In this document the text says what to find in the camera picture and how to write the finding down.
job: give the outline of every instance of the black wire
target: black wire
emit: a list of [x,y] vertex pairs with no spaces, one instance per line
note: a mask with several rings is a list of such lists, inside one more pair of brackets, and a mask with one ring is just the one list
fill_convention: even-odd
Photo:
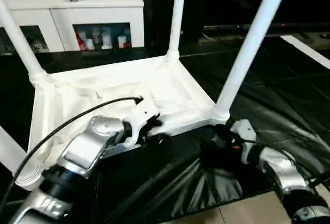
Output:
[[34,155],[34,153],[45,143],[47,142],[53,135],[55,135],[57,132],[59,132],[61,129],[63,129],[65,126],[69,125],[70,123],[72,123],[73,121],[75,121],[76,119],[96,110],[99,109],[103,106],[115,103],[115,102],[119,102],[119,101],[124,101],[124,100],[134,100],[136,102],[136,104],[138,104],[139,102],[141,102],[143,100],[142,97],[125,97],[125,98],[118,98],[118,99],[113,99],[107,102],[104,102],[96,107],[93,107],[85,112],[82,112],[81,114],[78,114],[77,116],[69,119],[68,121],[66,121],[65,123],[61,124],[59,127],[57,127],[55,130],[53,130],[49,135],[47,135],[43,140],[41,140],[30,152],[29,154],[24,158],[24,160],[22,161],[22,163],[20,164],[20,166],[18,167],[18,169],[16,170],[13,178],[11,179],[7,190],[5,192],[5,195],[0,203],[0,216],[1,213],[6,205],[7,199],[9,197],[9,194],[12,190],[12,188],[15,185],[15,181],[17,180],[18,176],[20,175],[22,169],[24,168],[25,164],[28,162],[28,160]]

